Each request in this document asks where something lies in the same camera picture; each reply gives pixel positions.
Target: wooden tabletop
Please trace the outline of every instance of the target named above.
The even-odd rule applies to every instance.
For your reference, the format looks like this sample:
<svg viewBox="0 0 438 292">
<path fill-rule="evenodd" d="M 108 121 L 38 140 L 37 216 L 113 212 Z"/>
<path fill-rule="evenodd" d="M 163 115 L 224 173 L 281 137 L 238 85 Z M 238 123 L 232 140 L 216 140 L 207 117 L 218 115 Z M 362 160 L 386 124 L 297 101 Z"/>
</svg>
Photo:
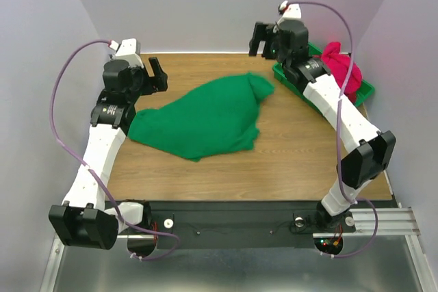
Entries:
<svg viewBox="0 0 438 292">
<path fill-rule="evenodd" d="M 195 163 L 127 138 L 108 185 L 116 199 L 320 200 L 326 195 L 336 179 L 335 131 L 274 79 L 273 61 L 240 54 L 163 54 L 158 58 L 168 74 L 168 91 L 141 97 L 137 110 L 160 108 L 203 83 L 248 71 L 268 78 L 276 90 L 261 107 L 260 135 L 252 151 Z M 390 199 L 385 176 L 381 174 L 361 195 Z"/>
</svg>

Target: screw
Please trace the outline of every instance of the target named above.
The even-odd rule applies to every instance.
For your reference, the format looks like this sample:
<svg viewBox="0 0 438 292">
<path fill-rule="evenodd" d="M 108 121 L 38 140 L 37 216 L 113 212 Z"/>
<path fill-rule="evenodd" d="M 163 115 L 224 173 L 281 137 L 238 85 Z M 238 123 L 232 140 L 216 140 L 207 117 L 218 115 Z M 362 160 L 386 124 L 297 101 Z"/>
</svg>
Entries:
<svg viewBox="0 0 438 292">
<path fill-rule="evenodd" d="M 304 227 L 304 219 L 301 217 L 295 218 L 295 226 L 298 228 Z"/>
<path fill-rule="evenodd" d="M 353 227 L 355 225 L 355 220 L 352 217 L 346 217 L 345 223 L 349 227 Z"/>
</svg>

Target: white button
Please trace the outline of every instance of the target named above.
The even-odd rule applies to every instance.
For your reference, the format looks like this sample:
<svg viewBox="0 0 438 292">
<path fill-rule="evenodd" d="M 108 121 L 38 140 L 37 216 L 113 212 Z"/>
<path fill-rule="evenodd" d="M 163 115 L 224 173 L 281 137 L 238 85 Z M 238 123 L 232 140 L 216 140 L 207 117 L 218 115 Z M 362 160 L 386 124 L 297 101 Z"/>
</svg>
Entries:
<svg viewBox="0 0 438 292">
<path fill-rule="evenodd" d="M 164 220 L 164 227 L 166 227 L 167 229 L 172 228 L 173 227 L 173 220 L 171 220 L 171 219 Z"/>
</svg>

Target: pink towel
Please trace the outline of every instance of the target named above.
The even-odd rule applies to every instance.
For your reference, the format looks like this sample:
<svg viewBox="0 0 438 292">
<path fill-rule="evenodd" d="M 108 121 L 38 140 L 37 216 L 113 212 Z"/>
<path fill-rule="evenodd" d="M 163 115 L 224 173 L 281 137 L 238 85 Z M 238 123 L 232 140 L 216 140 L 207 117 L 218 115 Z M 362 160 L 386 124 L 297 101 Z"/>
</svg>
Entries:
<svg viewBox="0 0 438 292">
<path fill-rule="evenodd" d="M 347 76 L 348 66 L 350 65 L 350 56 L 339 54 L 341 51 L 341 43 L 338 41 L 330 42 L 322 52 L 322 61 L 330 68 L 332 75 L 335 77 L 337 85 L 342 87 Z M 354 104 L 356 101 L 356 91 L 361 87 L 362 73 L 356 64 L 353 64 L 353 69 L 348 80 L 345 95 Z"/>
</svg>

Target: green basket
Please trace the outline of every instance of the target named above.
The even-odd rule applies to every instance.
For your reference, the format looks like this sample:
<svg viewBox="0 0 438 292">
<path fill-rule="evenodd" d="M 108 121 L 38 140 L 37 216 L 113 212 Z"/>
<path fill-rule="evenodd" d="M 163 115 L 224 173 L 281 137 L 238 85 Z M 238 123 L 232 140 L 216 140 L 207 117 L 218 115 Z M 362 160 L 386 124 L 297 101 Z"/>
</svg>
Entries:
<svg viewBox="0 0 438 292">
<path fill-rule="evenodd" d="M 315 45 L 309 43 L 309 55 L 310 56 L 314 56 L 314 55 L 321 55 L 322 51 L 321 49 L 319 49 L 318 47 L 316 47 Z M 311 102 L 309 101 L 307 98 L 305 98 L 296 88 L 294 85 L 292 85 L 285 77 L 285 75 L 283 74 L 283 69 L 281 68 L 281 64 L 277 63 L 272 67 L 273 71 L 274 71 L 274 77 L 275 79 L 277 79 L 278 81 L 281 82 L 281 84 L 285 85 L 287 87 L 287 89 L 291 90 L 296 96 L 300 97 L 302 100 L 304 100 L 304 102 L 306 102 L 312 109 L 316 110 L 317 112 L 321 113 L 320 110 Z M 370 97 L 372 95 L 372 93 L 375 91 L 374 86 L 365 81 L 362 80 L 362 84 L 361 87 L 359 88 L 359 90 L 356 91 L 356 102 L 355 102 L 355 107 L 360 106 L 360 104 L 362 104 L 364 102 L 365 99 L 367 99 L 368 97 Z"/>
</svg>

